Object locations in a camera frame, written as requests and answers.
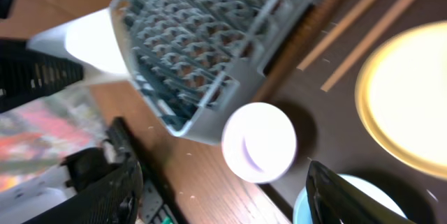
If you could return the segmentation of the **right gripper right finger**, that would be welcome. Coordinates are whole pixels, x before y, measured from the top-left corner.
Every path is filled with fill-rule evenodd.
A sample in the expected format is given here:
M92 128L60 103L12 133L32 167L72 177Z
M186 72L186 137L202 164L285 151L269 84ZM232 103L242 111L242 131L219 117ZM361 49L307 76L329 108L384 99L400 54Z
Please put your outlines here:
M313 224L411 224L318 161L309 165L307 201Z

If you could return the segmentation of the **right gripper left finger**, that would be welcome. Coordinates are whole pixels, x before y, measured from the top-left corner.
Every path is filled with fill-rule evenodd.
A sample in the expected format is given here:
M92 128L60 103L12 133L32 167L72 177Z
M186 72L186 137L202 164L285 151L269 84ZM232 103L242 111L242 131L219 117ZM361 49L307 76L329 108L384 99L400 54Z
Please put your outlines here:
M76 195L26 221L25 224L135 223L143 191L140 164L130 152L109 163L102 149L88 148L61 163L70 178L65 186Z

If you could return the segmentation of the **light blue bowl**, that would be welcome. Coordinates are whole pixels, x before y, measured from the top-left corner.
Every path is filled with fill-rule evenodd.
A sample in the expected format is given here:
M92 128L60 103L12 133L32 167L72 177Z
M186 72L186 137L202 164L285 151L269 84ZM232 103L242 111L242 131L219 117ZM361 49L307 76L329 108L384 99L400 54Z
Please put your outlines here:
M401 210L399 205L379 187L375 186L367 180L361 179L348 174L339 174L340 177L348 181L357 189L370 196L372 199L387 207L389 210L394 211L396 214L407 218L405 213ZM293 224L312 224L312 215L307 199L307 190L303 188L293 209Z

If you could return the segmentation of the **white pink bowl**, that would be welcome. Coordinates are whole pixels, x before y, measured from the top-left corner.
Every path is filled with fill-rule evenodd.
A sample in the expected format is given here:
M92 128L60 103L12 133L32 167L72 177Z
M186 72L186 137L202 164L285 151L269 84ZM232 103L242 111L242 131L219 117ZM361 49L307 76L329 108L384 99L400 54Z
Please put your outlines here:
M298 141L282 110L268 103L249 103L226 122L221 148L226 164L239 178L268 184L290 168Z

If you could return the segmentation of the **wooden chopstick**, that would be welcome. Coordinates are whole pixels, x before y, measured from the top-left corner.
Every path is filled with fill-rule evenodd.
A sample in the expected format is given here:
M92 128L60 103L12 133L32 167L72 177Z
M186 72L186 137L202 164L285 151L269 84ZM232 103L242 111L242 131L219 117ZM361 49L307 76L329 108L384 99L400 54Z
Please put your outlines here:
M297 69L305 70L326 49L328 49L376 0L359 0L352 9L339 21L316 47L297 65Z
M414 1L397 0L325 81L321 86L321 90L325 92L329 91Z

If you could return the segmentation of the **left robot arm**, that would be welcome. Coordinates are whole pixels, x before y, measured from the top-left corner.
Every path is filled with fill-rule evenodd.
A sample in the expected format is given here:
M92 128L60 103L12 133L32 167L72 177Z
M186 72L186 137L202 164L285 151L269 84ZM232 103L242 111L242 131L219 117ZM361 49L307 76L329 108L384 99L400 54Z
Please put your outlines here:
M130 78L109 8L41 32L1 39L1 112L73 85Z

